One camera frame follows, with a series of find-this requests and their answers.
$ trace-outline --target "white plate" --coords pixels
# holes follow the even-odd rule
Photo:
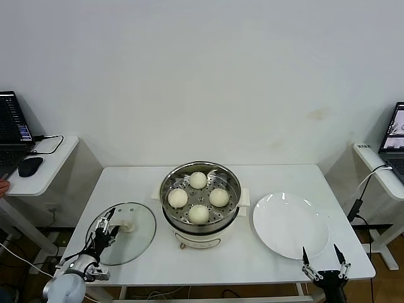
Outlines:
[[[289,193],[269,194],[254,208],[254,227],[270,249],[290,259],[309,258],[324,251],[330,239],[328,224],[308,200]]]

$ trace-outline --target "laptop screen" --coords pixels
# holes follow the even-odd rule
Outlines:
[[[404,152],[404,102],[398,102],[380,152]]]
[[[32,142],[14,92],[0,92],[0,144]]]

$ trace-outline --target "person's hand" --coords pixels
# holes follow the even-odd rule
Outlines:
[[[4,196],[6,191],[10,188],[10,182],[0,179],[0,198]]]

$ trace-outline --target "computer mouse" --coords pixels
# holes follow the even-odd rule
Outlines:
[[[18,166],[18,174],[20,177],[30,177],[34,175],[43,161],[44,159],[41,157],[28,158],[21,161]]]

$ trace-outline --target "white table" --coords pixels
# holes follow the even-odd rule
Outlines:
[[[110,266],[109,281],[88,284],[89,294],[105,295],[99,288],[93,289],[94,286],[308,282],[301,270],[301,261],[287,259],[270,251],[251,228],[251,210],[255,204],[268,193],[279,191],[303,196],[328,214],[330,243],[324,253],[311,259],[311,264],[316,269],[340,268],[333,249],[335,243],[347,261],[352,263],[350,279],[365,279],[375,275],[362,245],[316,165],[229,166],[242,186],[249,188],[251,210],[247,217],[238,217],[235,220],[233,237],[217,247],[202,251],[179,248],[179,243],[163,216],[160,202],[151,199],[156,186],[171,169],[172,167],[109,167],[102,172],[64,257],[83,248],[92,220],[114,204],[132,201],[146,205],[155,215],[157,231],[150,247],[139,258],[122,266]],[[310,296],[301,297],[301,300],[308,300],[307,297]]]
[[[372,147],[364,142],[356,142],[353,144],[353,149],[370,170],[374,170],[376,167],[386,164],[386,162],[372,150]],[[404,185],[392,171],[380,170],[375,173],[375,176],[390,197],[396,201],[404,201]],[[393,226],[383,234],[379,235],[377,230],[371,230],[371,236],[374,240],[372,242],[372,253],[379,253],[390,270],[398,270],[398,264],[389,251],[387,244],[403,232],[404,213],[400,220],[397,220],[397,223],[393,224]],[[364,244],[364,249],[367,253],[369,252],[369,248],[368,244]]]
[[[43,140],[35,146],[35,149],[38,152],[51,152],[60,140],[61,138]],[[6,198],[0,199],[0,208],[10,217],[11,225],[17,227],[23,234],[33,240],[42,249],[34,263],[42,263],[47,256],[55,255],[57,247],[53,242],[57,239],[59,233],[50,233],[48,238],[46,238],[31,224],[29,220],[21,215],[13,205],[7,201],[7,196],[29,197],[40,196],[43,194],[77,144],[78,137],[65,136],[60,147],[52,155],[31,156],[42,157],[44,159],[44,162],[39,167],[38,171],[31,177],[22,178],[18,175],[18,171],[16,170],[8,179],[11,185],[9,191],[6,193]],[[3,222],[0,227],[7,233],[11,233],[11,235],[14,234],[19,236],[13,232],[14,229],[11,229],[10,225],[7,223]]]

